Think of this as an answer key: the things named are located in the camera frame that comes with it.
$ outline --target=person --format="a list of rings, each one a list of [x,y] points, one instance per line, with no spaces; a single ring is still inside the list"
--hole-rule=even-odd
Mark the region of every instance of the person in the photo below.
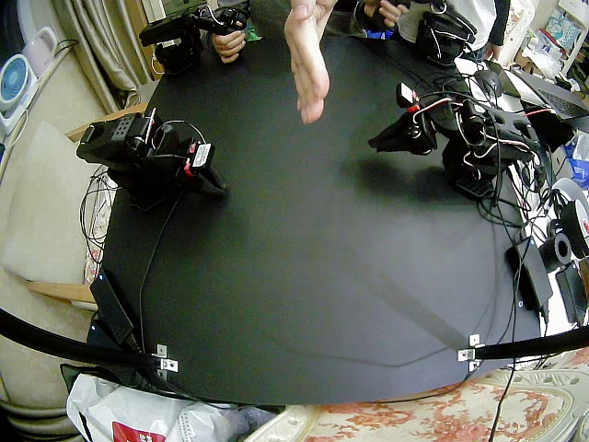
[[[467,18],[478,30],[472,46],[479,56],[499,55],[503,33],[509,14],[509,0],[447,0],[456,11]],[[292,9],[284,25],[284,34],[291,51],[291,68],[298,94],[297,108],[304,123],[316,121],[323,112],[324,99],[329,91],[329,75],[319,41],[328,22],[334,0],[291,0]],[[398,22],[399,34],[415,42],[423,12],[429,5],[413,3],[411,9],[395,7],[380,0],[378,12],[387,26]]]
[[[253,22],[256,34],[267,38],[283,38],[284,22],[291,11],[291,3],[288,0],[218,0],[219,7],[231,6],[246,11]],[[364,29],[356,20],[358,7],[357,0],[333,1],[332,13],[326,22],[325,33],[327,35],[352,35],[365,37]],[[378,6],[377,0],[368,0],[362,3],[366,15],[371,17]],[[385,22],[391,28],[397,23],[398,17],[407,12],[405,6],[388,7]],[[228,35],[216,35],[211,37],[214,50],[221,57],[223,63],[233,63],[239,53],[246,46],[248,34],[244,31],[235,31]]]

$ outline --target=hand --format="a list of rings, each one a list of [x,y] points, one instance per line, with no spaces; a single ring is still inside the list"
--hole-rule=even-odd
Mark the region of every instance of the hand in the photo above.
[[[502,46],[497,46],[496,44],[487,43],[485,46],[485,54],[483,55],[484,60],[497,60],[499,58],[499,54],[501,53]]]
[[[364,3],[365,14],[372,18],[378,6],[380,6],[378,12],[380,12],[385,18],[385,24],[390,28],[393,28],[398,23],[398,18],[401,17],[401,15],[409,12],[406,6],[393,6],[393,4],[387,0],[380,0],[380,4],[378,3],[378,0],[366,0]]]
[[[242,30],[236,30],[228,35],[213,34],[214,50],[221,57],[223,63],[233,63],[246,45],[246,34]]]
[[[316,121],[323,112],[329,91],[329,74],[319,41],[336,0],[291,0],[292,9],[284,25],[291,50],[297,108],[305,124]]]

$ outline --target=metal bracket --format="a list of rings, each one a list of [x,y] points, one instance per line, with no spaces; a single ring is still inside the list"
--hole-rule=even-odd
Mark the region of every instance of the metal bracket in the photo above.
[[[480,343],[479,334],[471,334],[468,336],[468,347],[463,350],[458,350],[458,362],[468,362],[468,372],[472,373],[480,366],[480,361],[476,357],[476,349],[482,347],[484,344]]]
[[[477,345],[480,345],[480,335],[471,334],[470,336],[468,336],[468,346],[476,347]]]
[[[167,345],[163,345],[163,344],[159,343],[157,345],[157,353],[154,356],[160,358],[159,369],[157,370],[157,375],[160,376],[162,379],[167,380],[168,371],[173,371],[174,373],[178,373],[178,371],[179,371],[178,361],[167,358]]]

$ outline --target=white fan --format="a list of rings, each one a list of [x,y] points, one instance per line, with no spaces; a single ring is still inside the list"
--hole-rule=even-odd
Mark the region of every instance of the white fan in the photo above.
[[[0,131],[8,135],[32,101],[39,84],[24,55],[11,57],[0,71]]]

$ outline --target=black tabletop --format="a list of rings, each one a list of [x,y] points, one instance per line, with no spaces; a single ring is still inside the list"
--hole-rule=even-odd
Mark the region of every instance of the black tabletop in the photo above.
[[[308,126],[281,41],[248,43],[231,65],[205,53],[197,70],[164,78],[150,103],[216,145],[230,186],[225,198],[183,197],[144,288],[147,351],[166,344],[179,361],[169,381],[192,395],[397,397],[462,380],[456,350],[472,333],[496,343],[507,327],[503,227],[451,188],[441,151],[377,154],[367,144],[401,113],[397,83],[415,86],[433,68],[391,42],[323,47],[331,89]],[[137,315],[171,203],[142,214],[128,202],[118,192],[103,265]],[[518,307],[516,338],[538,335],[537,315]]]

